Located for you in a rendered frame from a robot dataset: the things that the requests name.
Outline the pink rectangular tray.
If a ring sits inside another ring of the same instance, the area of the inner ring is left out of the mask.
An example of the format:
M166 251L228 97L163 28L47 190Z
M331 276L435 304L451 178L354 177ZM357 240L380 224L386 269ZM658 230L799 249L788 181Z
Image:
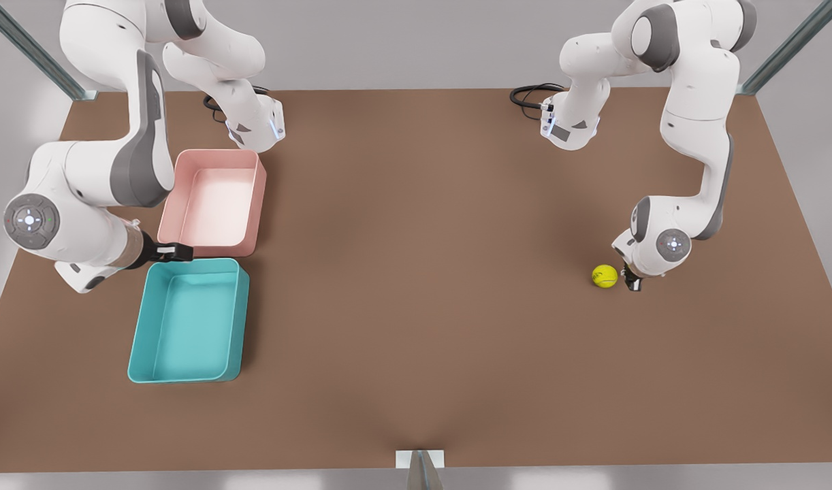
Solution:
M195 258L248 257L257 245L266 179L266 168L251 150L180 152L158 242L188 245Z

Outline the teal rectangular tray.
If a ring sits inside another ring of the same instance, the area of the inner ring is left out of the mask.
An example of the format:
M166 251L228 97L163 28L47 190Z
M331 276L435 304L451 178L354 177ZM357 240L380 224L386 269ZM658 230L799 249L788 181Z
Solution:
M250 276L232 258L146 273L127 375L136 384L229 382L242 367Z

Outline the silver frame post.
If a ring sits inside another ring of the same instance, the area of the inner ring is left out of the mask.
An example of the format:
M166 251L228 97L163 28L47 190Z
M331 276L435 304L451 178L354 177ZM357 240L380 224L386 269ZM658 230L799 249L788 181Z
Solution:
M92 101L98 96L81 86L1 5L0 33L71 100Z
M406 490L444 490L439 468L444 468L444 450L396 451L396 469L408 470Z
M753 71L753 74L737 86L737 94L755 96L830 22L832 22L832 0L821 0L774 52Z

